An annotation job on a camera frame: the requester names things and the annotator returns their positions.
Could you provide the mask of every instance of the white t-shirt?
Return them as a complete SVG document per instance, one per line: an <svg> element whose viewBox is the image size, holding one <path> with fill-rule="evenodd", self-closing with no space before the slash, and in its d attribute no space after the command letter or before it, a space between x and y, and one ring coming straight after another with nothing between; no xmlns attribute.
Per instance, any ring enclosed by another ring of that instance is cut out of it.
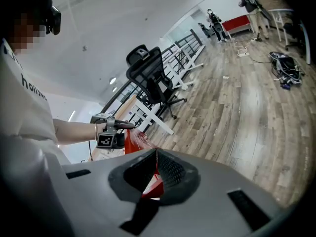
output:
<svg viewBox="0 0 316 237"><path fill-rule="evenodd" d="M20 136L53 153L61 164L70 162L57 147L57 138L45 95L27 76L9 44L0 46L0 132Z"/></svg>

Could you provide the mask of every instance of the black railing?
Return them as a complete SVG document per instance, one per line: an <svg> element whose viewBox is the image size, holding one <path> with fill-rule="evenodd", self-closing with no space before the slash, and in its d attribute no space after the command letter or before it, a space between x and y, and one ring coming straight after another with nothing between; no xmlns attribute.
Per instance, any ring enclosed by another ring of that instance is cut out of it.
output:
<svg viewBox="0 0 316 237"><path fill-rule="evenodd" d="M184 50L190 55L190 57L193 57L197 51L199 50L199 48L202 46L202 42L200 41L200 39L198 38L198 36L195 34L195 32L193 30L191 30L191 34L184 37L183 39L176 41L175 44L178 47L183 47L184 45L188 44L188 46L186 46L184 48ZM162 61L167 60L169 57L171 57L174 53L174 47L175 45L173 44L172 46L170 46L169 48L167 48L166 50L164 50L163 52L161 52L162 54ZM177 68L176 72L179 75L181 73L181 71L183 71L185 69L185 65L189 62L185 53L183 51L179 52L178 54L176 54L170 61L170 64L173 68ZM166 76L168 76L170 79L173 79L174 77L170 77L170 72L166 74ZM102 109L102 113L105 113L110 106L115 102L115 100L119 100L121 102L121 105L116 108L115 110L111 111L112 115L115 115L116 112L121 108L121 106L127 101L129 100L129 98L134 95L137 94L137 97L139 97L139 99L142 99L143 97L145 97L145 93L144 91L138 87L136 84L134 84L131 81L127 81L115 94L114 96L109 100L109 102L104 106L104 108ZM149 105L147 106L150 110L152 108L153 105ZM146 117L146 114L143 113L140 109L138 109L138 112L141 113L141 115L143 115L144 117ZM142 119L139 118L136 114L133 114L132 117L129 119L130 122L134 123L136 127L140 126L140 124L142 123Z"/></svg>

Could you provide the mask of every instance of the power strip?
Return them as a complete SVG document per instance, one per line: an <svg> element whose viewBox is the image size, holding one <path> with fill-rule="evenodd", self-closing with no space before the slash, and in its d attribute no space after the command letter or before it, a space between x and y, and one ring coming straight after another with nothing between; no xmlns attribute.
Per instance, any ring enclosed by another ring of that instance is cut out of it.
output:
<svg viewBox="0 0 316 237"><path fill-rule="evenodd" d="M240 53L240 54L238 54L237 56L239 56L239 57L245 57L245 56L249 56L249 53L248 53L248 52L246 52L246 53Z"/></svg>

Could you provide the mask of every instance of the black pants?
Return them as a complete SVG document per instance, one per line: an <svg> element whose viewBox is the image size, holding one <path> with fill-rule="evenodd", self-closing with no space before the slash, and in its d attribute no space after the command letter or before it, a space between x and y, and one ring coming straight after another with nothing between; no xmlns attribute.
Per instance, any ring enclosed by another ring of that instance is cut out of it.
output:
<svg viewBox="0 0 316 237"><path fill-rule="evenodd" d="M219 32L217 32L215 30L214 26L212 26L212 29L213 29L214 33L216 34L218 41L220 41L221 40L221 35L219 34ZM222 35L223 35L223 38L226 39L226 34L225 34L224 30L222 31Z"/></svg>

